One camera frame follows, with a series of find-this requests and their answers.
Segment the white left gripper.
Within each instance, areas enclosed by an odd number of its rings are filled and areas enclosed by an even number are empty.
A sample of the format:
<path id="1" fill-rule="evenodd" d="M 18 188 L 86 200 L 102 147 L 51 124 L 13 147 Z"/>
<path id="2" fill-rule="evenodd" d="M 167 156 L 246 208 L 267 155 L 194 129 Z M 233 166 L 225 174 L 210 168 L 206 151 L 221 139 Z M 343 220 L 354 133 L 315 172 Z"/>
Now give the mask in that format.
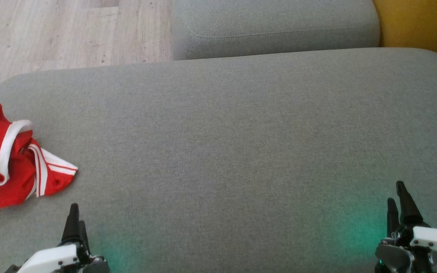
<path id="1" fill-rule="evenodd" d="M 11 265 L 5 273 L 110 273 L 103 256 L 90 253 L 86 225 L 79 221 L 79 206 L 71 204 L 62 234 L 62 245 L 34 253 L 22 266 Z"/>

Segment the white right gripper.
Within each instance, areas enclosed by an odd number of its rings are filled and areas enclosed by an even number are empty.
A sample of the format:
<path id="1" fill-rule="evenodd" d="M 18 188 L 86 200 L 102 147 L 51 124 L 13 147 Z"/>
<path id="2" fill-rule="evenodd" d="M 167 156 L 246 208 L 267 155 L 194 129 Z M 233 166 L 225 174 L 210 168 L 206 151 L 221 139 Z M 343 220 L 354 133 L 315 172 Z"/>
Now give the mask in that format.
<path id="1" fill-rule="evenodd" d="M 437 273 L 437 228 L 422 226 L 423 216 L 403 181 L 396 182 L 396 192 L 401 214 L 388 198 L 387 237 L 376 248 L 375 273 Z"/>

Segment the large grey sofa seat cushion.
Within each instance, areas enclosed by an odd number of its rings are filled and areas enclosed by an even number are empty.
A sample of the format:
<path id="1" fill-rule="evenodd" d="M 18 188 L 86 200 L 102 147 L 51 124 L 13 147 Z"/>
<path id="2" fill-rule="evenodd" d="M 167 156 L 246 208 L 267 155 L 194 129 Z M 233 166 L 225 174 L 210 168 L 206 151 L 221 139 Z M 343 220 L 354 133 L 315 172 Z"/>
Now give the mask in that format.
<path id="1" fill-rule="evenodd" d="M 403 181 L 437 228 L 437 53 L 290 52 L 23 74 L 7 119 L 78 167 L 0 209 L 0 273 L 79 205 L 115 273 L 373 273 Z"/>

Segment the wide yellow sofa backrest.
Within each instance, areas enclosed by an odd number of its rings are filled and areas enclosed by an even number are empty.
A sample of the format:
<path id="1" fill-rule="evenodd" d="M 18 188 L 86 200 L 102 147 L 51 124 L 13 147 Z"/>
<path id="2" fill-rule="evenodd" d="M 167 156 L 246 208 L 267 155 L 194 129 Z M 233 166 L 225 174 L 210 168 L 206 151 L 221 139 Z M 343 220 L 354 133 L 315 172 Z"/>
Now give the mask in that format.
<path id="1" fill-rule="evenodd" d="M 437 52 L 437 0 L 373 0 L 381 47 Z"/>

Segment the medium grey sofa seat cushion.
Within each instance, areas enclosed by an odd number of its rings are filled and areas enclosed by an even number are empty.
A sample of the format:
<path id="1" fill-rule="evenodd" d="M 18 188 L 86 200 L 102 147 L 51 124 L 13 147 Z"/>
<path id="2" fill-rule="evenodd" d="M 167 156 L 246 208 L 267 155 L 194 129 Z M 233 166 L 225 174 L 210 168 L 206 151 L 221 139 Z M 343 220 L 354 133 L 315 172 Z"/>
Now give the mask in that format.
<path id="1" fill-rule="evenodd" d="M 174 0 L 174 60 L 378 47 L 373 0 Z"/>

